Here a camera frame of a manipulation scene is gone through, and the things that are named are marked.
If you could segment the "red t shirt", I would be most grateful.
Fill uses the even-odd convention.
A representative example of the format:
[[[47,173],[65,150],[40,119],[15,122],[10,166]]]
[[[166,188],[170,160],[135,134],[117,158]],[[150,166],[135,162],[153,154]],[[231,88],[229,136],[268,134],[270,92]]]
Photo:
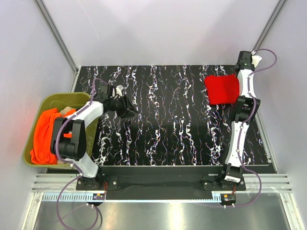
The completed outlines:
[[[207,76],[204,84],[210,105],[233,104],[239,96],[239,81],[235,74]]]

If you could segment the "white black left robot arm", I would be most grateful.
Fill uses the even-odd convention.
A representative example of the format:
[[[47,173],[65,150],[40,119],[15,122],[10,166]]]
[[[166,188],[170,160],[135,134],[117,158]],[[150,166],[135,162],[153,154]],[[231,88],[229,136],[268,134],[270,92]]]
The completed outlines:
[[[68,117],[56,118],[50,142],[50,152],[63,163],[79,171],[79,181],[93,190],[104,187],[102,170],[87,153],[86,128],[103,114],[111,111],[120,118],[133,118],[139,112],[129,101],[122,85],[102,84],[90,100]]]

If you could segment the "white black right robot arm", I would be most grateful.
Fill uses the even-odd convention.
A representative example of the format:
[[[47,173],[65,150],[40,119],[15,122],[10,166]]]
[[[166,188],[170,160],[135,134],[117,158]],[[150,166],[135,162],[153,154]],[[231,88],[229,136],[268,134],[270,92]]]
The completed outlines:
[[[253,85],[255,71],[254,54],[240,51],[236,63],[239,96],[233,106],[231,140],[223,169],[218,177],[218,185],[223,190],[232,190],[243,180],[243,150],[250,123],[260,106]]]

